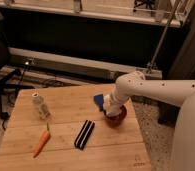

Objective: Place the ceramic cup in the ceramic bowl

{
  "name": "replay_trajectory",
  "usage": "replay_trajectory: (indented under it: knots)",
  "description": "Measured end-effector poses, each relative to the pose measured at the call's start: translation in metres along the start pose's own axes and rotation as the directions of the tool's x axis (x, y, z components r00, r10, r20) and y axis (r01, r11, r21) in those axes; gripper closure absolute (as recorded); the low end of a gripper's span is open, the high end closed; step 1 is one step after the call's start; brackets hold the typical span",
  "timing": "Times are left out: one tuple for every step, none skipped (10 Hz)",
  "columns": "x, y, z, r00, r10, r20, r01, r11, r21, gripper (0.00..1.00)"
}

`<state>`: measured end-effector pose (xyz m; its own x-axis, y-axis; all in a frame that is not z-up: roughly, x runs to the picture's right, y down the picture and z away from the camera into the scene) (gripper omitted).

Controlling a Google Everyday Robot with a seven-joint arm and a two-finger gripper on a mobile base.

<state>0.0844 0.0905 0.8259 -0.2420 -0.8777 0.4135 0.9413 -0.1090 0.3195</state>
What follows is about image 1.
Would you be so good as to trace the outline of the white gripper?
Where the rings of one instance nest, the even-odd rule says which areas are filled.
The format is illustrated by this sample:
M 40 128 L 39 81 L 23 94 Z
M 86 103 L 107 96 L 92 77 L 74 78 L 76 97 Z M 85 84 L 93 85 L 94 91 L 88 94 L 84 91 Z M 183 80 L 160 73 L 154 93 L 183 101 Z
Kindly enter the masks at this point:
M 108 117 L 117 116 L 121 112 L 122 105 L 117 103 L 110 94 L 104 96 L 104 110 Z

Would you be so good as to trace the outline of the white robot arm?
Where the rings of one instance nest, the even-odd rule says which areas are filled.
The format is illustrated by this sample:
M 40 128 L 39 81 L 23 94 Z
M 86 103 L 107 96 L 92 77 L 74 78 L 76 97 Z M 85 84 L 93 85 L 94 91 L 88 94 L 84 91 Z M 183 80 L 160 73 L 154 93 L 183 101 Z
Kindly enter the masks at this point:
M 180 108 L 176 121 L 169 171 L 195 171 L 195 80 L 147 80 L 140 71 L 116 79 L 106 96 L 108 118 L 117 117 L 133 96 L 144 96 Z

